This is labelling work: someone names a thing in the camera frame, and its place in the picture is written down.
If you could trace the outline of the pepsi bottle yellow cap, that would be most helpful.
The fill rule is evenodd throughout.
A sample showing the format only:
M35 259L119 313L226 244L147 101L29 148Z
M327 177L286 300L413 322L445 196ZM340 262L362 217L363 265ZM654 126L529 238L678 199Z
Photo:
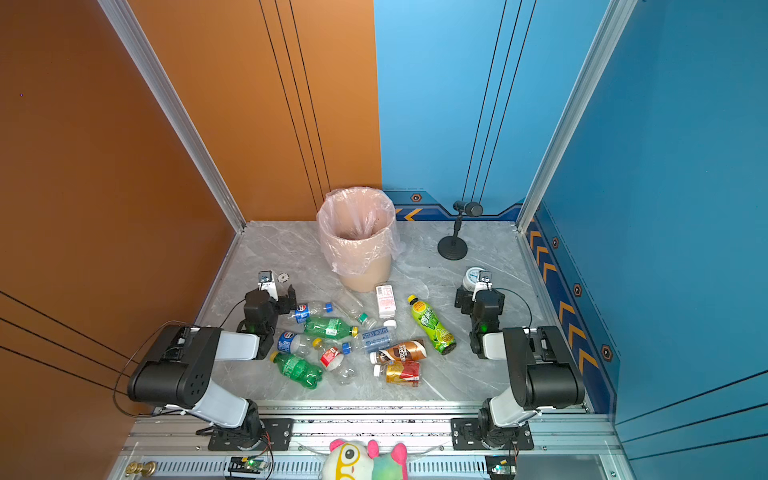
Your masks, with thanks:
M322 344L319 337L292 331L283 331L277 339L277 351L307 358Z

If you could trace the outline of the yellow green tea bottle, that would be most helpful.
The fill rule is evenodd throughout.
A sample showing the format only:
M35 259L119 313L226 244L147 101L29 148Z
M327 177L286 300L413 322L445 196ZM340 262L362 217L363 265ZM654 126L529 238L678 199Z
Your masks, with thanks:
M415 295L408 297L411 316L427 334L433 347L441 355L451 353L457 346L453 334L442 324L432 306Z

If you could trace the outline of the brown coffee bottle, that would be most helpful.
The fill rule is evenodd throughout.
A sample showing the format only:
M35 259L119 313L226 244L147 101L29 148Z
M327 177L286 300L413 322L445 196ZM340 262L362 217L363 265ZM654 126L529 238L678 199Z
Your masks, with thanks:
M403 341L386 349L377 350L369 354L369 360L373 365L421 361L426 358L427 350L423 339Z

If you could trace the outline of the clear crushed bottle green cap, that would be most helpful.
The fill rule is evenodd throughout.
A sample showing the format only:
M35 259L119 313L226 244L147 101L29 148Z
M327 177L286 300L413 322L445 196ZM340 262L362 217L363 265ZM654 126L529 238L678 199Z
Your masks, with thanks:
M337 294L333 299L333 303L360 325L365 324L370 319L363 304L346 290Z

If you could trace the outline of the white pink carton box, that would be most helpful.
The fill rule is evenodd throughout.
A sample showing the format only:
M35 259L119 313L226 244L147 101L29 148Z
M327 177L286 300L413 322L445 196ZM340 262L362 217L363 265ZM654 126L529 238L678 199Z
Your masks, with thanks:
M379 317L384 320L396 316L396 301L393 287L389 284L377 285L375 289Z

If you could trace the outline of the clear water bottle blue label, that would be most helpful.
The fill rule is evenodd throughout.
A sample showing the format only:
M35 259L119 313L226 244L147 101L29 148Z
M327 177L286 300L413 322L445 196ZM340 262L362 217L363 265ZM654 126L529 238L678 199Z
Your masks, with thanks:
M357 351L366 353L388 348L394 337L395 329L392 326L382 326L373 330L359 332L354 337L348 337L341 343L341 352L349 355Z

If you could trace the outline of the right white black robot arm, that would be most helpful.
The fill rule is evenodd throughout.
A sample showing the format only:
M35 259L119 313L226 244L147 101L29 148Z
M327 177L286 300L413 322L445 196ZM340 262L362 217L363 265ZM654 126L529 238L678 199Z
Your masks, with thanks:
M486 399L476 419L451 420L456 450L532 450L529 422L553 409L583 403L586 389L556 326L500 326L505 295L498 289L457 289L455 307L471 320L470 348L480 359L502 362L508 387Z

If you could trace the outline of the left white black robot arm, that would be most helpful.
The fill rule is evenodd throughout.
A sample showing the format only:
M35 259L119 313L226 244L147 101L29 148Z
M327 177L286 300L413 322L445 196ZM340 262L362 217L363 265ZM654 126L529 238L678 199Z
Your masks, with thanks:
M234 332L163 327L128 381L129 399L205 421L207 426L196 434L209 439L211 451L286 451L293 420L263 420L254 401L217 384L212 372L218 362L265 359L274 345L278 317L297 306L293 286L275 296L260 287L245 295L245 318Z

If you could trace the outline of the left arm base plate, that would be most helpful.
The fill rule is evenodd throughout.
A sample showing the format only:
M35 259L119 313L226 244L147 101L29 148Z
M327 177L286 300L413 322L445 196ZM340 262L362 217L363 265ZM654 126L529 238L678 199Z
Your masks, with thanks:
M215 426L210 435L210 451L273 452L287 451L293 434L291 418L266 418L225 429Z

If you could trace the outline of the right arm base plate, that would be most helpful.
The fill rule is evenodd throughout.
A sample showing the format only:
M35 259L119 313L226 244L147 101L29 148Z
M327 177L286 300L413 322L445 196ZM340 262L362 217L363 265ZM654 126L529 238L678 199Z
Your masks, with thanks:
M513 450L534 449L529 425L498 427L482 424L477 418L452 418L451 439L454 450Z

